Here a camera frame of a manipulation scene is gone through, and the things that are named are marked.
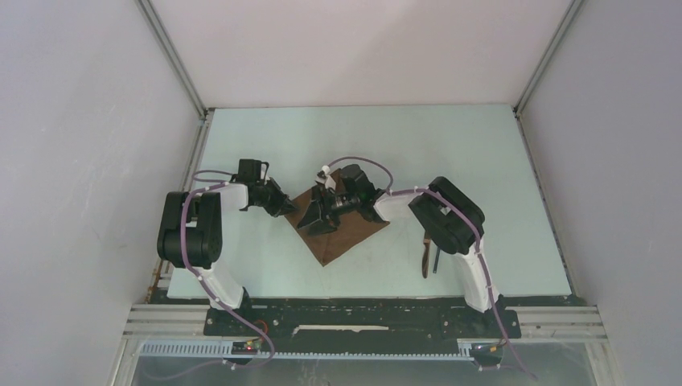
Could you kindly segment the brown cloth napkin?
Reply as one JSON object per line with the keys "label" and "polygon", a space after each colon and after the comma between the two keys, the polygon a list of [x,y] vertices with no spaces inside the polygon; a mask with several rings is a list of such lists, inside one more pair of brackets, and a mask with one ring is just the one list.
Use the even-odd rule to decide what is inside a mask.
{"label": "brown cloth napkin", "polygon": [[335,232],[309,236],[307,230],[297,230],[296,225],[302,219],[310,198],[310,190],[294,198],[293,202],[298,210],[285,215],[285,218],[321,266],[329,265],[359,243],[389,226],[389,222],[381,224],[368,222],[359,213],[352,212],[340,217],[340,225]]}

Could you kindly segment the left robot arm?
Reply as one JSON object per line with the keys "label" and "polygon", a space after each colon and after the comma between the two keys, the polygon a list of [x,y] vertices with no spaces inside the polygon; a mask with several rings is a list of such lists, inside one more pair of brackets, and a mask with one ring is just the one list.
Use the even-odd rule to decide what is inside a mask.
{"label": "left robot arm", "polygon": [[157,239],[162,260],[190,272],[213,307],[228,307],[223,324],[235,335],[251,331],[254,313],[242,306],[248,297],[245,287],[231,274],[218,272],[215,263],[223,248],[224,210],[247,211],[250,207],[261,207],[272,217],[298,210],[274,179],[232,176],[196,191],[168,193]]}

